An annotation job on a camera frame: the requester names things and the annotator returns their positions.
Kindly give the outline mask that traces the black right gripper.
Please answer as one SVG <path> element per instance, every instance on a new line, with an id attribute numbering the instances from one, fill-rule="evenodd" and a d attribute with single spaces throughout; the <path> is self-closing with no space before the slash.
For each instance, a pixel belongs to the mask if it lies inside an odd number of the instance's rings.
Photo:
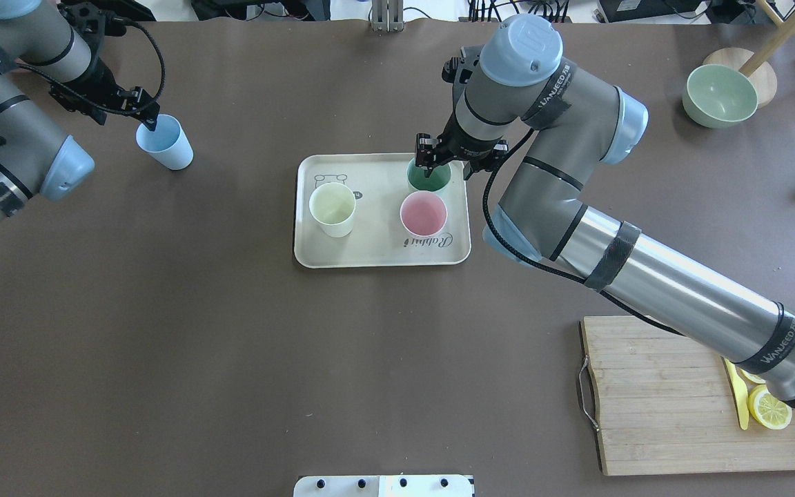
<path id="1" fill-rule="evenodd" d="M 428 133 L 417 133 L 415 140 L 415 167 L 429 178 L 438 164 L 460 160 L 463 176 L 479 172 L 493 172 L 508 158 L 509 147 L 505 139 L 477 139 L 461 129 L 457 117 L 451 117 L 439 138 Z"/>

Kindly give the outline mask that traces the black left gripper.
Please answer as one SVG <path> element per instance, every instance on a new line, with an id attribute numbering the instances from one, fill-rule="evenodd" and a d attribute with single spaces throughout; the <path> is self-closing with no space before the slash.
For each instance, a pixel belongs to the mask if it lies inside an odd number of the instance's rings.
<path id="1" fill-rule="evenodd" d="M 117 85 L 111 70 L 102 62 L 97 62 L 75 81 L 53 83 L 48 94 L 64 110 L 79 111 L 100 126 L 106 123 L 108 113 L 116 113 L 134 117 L 150 132 L 157 129 L 159 104 L 143 104 L 140 87 L 125 89 Z"/>

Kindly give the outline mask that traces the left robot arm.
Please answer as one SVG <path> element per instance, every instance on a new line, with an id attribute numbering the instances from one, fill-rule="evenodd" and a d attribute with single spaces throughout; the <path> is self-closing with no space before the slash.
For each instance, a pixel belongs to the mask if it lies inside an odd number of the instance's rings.
<path id="1" fill-rule="evenodd" d="M 0 222 L 35 195 L 59 200 L 94 169 L 92 157 L 8 78 L 29 70 L 50 82 L 50 95 L 99 125 L 108 115 L 157 127 L 158 95 L 124 88 L 100 57 L 105 37 L 135 20 L 91 2 L 0 1 Z"/>

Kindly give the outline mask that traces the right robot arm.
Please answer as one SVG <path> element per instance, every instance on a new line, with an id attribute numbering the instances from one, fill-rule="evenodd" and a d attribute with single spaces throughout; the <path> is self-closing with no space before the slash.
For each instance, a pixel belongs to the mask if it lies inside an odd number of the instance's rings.
<path id="1" fill-rule="evenodd" d="M 492 213 L 495 246 L 559 268 L 760 375 L 795 408 L 795 62 L 775 104 L 707 129 L 680 107 L 708 48 L 740 28 L 507 18 L 464 63 L 418 164 L 469 172 L 536 133 Z"/>

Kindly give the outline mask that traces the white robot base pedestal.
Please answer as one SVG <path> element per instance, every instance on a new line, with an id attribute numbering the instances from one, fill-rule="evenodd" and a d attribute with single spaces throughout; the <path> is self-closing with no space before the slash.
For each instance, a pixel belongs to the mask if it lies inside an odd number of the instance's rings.
<path id="1" fill-rule="evenodd" d="M 472 477 L 461 474 L 306 476 L 293 496 L 474 496 Z"/>

